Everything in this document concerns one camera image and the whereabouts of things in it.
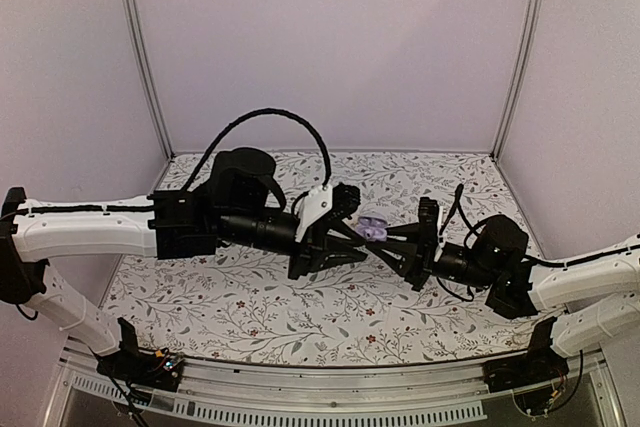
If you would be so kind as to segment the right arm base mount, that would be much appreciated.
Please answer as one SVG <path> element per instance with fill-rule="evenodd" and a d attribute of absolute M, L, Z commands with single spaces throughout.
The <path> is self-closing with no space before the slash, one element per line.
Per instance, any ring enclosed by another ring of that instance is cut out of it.
<path fill-rule="evenodd" d="M 527 417 L 548 415 L 566 390 L 568 363 L 555 353 L 521 354 L 485 362 L 483 381 L 490 393 L 510 392 Z"/>

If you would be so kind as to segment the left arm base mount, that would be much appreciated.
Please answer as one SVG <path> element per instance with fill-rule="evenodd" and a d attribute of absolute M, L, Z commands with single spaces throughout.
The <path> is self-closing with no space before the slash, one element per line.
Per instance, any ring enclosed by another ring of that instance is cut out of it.
<path fill-rule="evenodd" d="M 114 380 L 175 393 L 184 370 L 185 357 L 168 348 L 146 352 L 139 348 L 135 328 L 120 317 L 121 340 L 118 349 L 97 357 L 97 372 Z"/>

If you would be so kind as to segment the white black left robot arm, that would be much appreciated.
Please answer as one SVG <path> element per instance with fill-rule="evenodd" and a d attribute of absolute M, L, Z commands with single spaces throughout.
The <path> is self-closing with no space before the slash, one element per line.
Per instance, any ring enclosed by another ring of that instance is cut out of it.
<path fill-rule="evenodd" d="M 51 259 L 183 259 L 237 244 L 287 256 L 293 279 L 362 261 L 363 242 L 345 224 L 359 206 L 359 190 L 323 183 L 288 210 L 275 171 L 271 155 L 243 147 L 218 153 L 209 178 L 194 189 L 80 205 L 43 203 L 12 188 L 1 210 L 1 299 L 47 316 L 126 380 L 141 380 L 149 362 L 134 327 L 69 288 Z"/>

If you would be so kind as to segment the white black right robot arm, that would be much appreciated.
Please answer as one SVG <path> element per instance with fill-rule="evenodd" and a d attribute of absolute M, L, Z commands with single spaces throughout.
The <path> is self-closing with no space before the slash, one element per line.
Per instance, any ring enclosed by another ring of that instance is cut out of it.
<path fill-rule="evenodd" d="M 527 254 L 528 235 L 510 218 L 479 222 L 471 246 L 444 241 L 432 219 L 393 227 L 384 241 L 366 248 L 421 290 L 434 277 L 484 290 L 485 304 L 506 319 L 551 312 L 572 302 L 590 305 L 536 325 L 542 344 L 523 354 L 517 374 L 537 383 L 552 371 L 556 356 L 572 357 L 639 325 L 639 238 L 581 257 L 545 261 Z"/>

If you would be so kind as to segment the purple round case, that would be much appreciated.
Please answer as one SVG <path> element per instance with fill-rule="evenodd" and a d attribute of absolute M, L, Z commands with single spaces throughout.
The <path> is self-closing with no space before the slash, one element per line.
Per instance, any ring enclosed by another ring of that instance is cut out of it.
<path fill-rule="evenodd" d="M 366 214 L 358 217 L 355 231 L 368 242 L 384 242 L 387 240 L 388 226 L 383 216 Z"/>

